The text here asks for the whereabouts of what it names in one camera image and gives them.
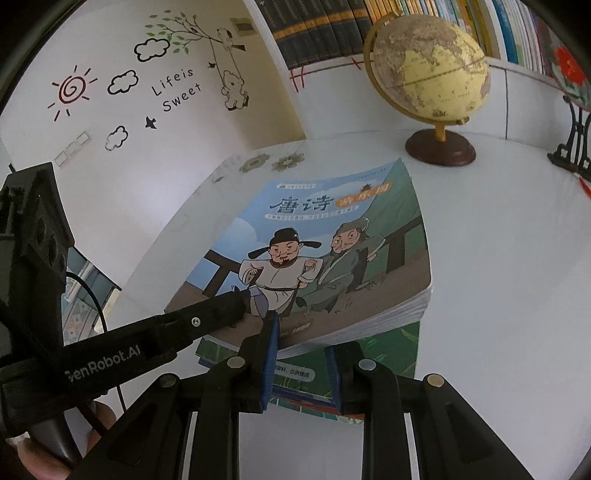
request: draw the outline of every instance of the sun drawing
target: sun drawing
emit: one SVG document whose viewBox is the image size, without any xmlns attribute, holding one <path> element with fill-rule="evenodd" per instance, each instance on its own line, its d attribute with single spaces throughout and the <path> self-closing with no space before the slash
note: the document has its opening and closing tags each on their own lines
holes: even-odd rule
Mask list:
<svg viewBox="0 0 591 480">
<path fill-rule="evenodd" d="M 84 95 L 86 88 L 93 82 L 96 82 L 98 79 L 94 78 L 92 80 L 87 79 L 87 75 L 90 73 L 90 69 L 86 70 L 83 76 L 75 75 L 76 70 L 78 70 L 78 65 L 74 66 L 74 75 L 68 75 L 61 83 L 52 82 L 51 84 L 54 87 L 59 88 L 59 92 L 57 94 L 57 98 L 59 103 L 63 105 L 70 105 L 74 103 L 79 98 L 83 98 L 84 100 L 90 100 L 86 95 Z M 53 102 L 47 108 L 51 108 L 56 105 L 57 102 Z M 60 116 L 61 109 L 58 108 L 57 113 L 53 119 L 55 122 L 57 118 Z M 70 116 L 70 109 L 66 108 L 66 113 Z"/>
</svg>

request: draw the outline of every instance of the white desk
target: white desk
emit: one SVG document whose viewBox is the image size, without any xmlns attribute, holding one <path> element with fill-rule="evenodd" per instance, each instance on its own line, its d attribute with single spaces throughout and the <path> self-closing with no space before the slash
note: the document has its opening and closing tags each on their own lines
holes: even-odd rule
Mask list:
<svg viewBox="0 0 591 480">
<path fill-rule="evenodd" d="M 272 158 L 246 174 L 239 167 L 254 154 L 226 160 L 154 242 L 109 327 L 161 313 L 268 180 L 341 176 L 402 157 L 433 270 L 417 377 L 444 375 L 534 478 L 566 479 L 591 445 L 591 202 L 536 148 L 467 135 L 476 161 L 443 169 L 406 155 L 408 136 L 366 132 L 267 148 Z M 304 162 L 271 171 L 296 148 Z M 202 372 L 195 348 L 125 384 L 128 403 L 162 372 Z M 116 408 L 116 397 L 109 403 Z M 361 441 L 358 426 L 272 406 L 263 416 L 242 416 L 242 478 L 357 480 Z"/>
</svg>

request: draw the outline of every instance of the white robe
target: white robe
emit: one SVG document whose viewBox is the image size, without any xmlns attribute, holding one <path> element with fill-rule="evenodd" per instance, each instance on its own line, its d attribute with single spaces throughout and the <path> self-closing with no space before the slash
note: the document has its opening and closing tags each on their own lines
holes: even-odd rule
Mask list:
<svg viewBox="0 0 591 480">
<path fill-rule="evenodd" d="M 238 276 L 240 280 L 248 285 L 247 273 L 251 268 L 260 270 L 261 275 L 257 278 L 255 285 L 260 289 L 269 302 L 269 310 L 277 313 L 283 312 L 290 304 L 300 282 L 309 283 L 313 281 L 322 267 L 321 258 L 313 258 L 316 264 L 313 268 L 304 272 L 304 264 L 310 257 L 298 257 L 289 267 L 277 268 L 271 265 L 271 260 L 245 260 L 240 265 Z"/>
</svg>

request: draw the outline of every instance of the red flower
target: red flower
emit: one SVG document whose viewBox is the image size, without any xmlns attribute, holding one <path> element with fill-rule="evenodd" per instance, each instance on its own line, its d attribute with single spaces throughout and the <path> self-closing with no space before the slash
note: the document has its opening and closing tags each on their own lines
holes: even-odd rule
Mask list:
<svg viewBox="0 0 591 480">
<path fill-rule="evenodd" d="M 556 56 L 556 60 L 558 60 L 558 66 L 562 75 L 579 86 L 584 84 L 586 80 L 585 74 L 566 47 L 555 48 L 554 55 Z"/>
</svg>

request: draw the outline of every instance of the black book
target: black book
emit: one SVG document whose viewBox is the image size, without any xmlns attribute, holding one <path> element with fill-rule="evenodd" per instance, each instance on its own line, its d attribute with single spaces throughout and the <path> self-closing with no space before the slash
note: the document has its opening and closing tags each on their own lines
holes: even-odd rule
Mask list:
<svg viewBox="0 0 591 480">
<path fill-rule="evenodd" d="M 355 21 L 357 22 L 357 27 L 359 28 L 361 40 L 365 42 L 365 37 L 367 37 L 369 29 L 371 28 L 371 17 L 369 16 L 368 9 L 365 6 L 365 2 L 363 0 L 348 1 L 349 6 L 353 11 Z"/>
<path fill-rule="evenodd" d="M 308 30 L 308 33 L 310 34 L 312 43 L 316 48 L 319 59 L 326 60 L 330 58 L 328 50 L 324 43 L 324 39 L 322 38 L 322 35 L 318 28 L 318 24 L 316 22 L 316 15 L 312 10 L 310 0 L 294 0 L 293 2 L 295 3 L 295 7 L 300 13 L 302 20 L 306 24 L 306 28 Z"/>
<path fill-rule="evenodd" d="M 322 6 L 321 0 L 306 0 L 310 4 L 310 10 L 316 20 L 316 27 L 322 37 L 322 42 L 328 52 L 328 58 L 335 59 L 342 57 L 343 53 L 340 50 L 339 42 L 336 39 L 336 34 L 333 26 L 330 23 L 328 15 Z"/>
<path fill-rule="evenodd" d="M 283 56 L 283 60 L 285 60 L 287 68 L 291 70 L 300 66 L 296 51 L 291 44 L 291 39 L 288 37 L 287 31 L 285 30 L 286 25 L 281 21 L 281 18 L 275 9 L 274 2 L 271 0 L 262 0 L 257 2 L 257 4 L 261 10 L 262 16 L 265 18 L 265 22 L 267 22 L 267 25 L 273 34 L 275 42 L 277 42 L 277 46 L 279 47 L 281 56 Z"/>
<path fill-rule="evenodd" d="M 338 6 L 342 27 L 349 36 L 349 43 L 351 44 L 353 53 L 363 53 L 363 38 L 361 37 L 357 20 L 355 19 L 353 9 L 349 5 L 348 0 L 334 0 L 334 2 Z"/>
<path fill-rule="evenodd" d="M 324 7 L 324 11 L 326 12 L 326 15 L 330 20 L 330 24 L 333 27 L 337 42 L 339 43 L 340 52 L 344 56 L 352 55 L 353 47 L 349 40 L 349 33 L 347 32 L 347 27 L 343 25 L 343 19 L 337 5 L 337 0 L 320 0 L 320 2 Z"/>
<path fill-rule="evenodd" d="M 296 8 L 294 0 L 275 0 L 275 6 L 285 16 L 289 27 L 293 29 L 293 42 L 295 46 L 302 50 L 306 58 L 304 64 L 309 65 L 310 63 L 319 61 L 320 56 L 318 55 L 318 51 L 312 42 L 310 33 L 306 28 L 306 24 L 299 10 Z"/>
</svg>

